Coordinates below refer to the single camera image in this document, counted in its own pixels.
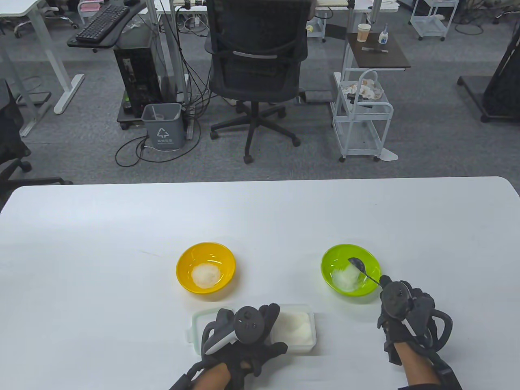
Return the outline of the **person's left hand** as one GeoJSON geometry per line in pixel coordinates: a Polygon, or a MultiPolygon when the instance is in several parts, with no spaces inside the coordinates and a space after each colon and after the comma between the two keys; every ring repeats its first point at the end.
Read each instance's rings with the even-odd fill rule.
{"type": "Polygon", "coordinates": [[[203,360],[213,365],[223,363],[234,380],[244,379],[248,374],[258,377],[266,362],[288,351],[286,343],[269,341],[280,310],[275,303],[258,309],[245,306],[236,313],[219,310],[215,323],[232,323],[235,340],[220,343],[217,350],[214,346],[204,348],[201,353],[203,360]]]}

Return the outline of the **person's right hand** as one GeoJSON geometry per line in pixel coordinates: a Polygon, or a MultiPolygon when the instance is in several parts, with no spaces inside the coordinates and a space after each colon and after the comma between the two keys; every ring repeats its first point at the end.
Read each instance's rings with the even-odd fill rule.
{"type": "Polygon", "coordinates": [[[388,275],[382,275],[379,284],[382,292],[377,328],[385,334],[384,351],[392,353],[395,344],[408,342],[431,349],[435,340],[435,332],[430,329],[433,299],[408,282],[393,281],[388,275]]]}

